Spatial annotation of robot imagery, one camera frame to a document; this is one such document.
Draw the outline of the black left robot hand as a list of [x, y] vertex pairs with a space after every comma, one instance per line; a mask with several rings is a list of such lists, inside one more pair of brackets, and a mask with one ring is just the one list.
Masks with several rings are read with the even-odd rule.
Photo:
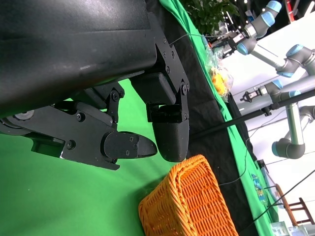
[[[155, 139], [118, 131], [129, 79]], [[32, 151], [110, 170], [159, 153], [181, 162], [189, 145], [189, 80], [143, 0], [3, 0], [0, 131]]]

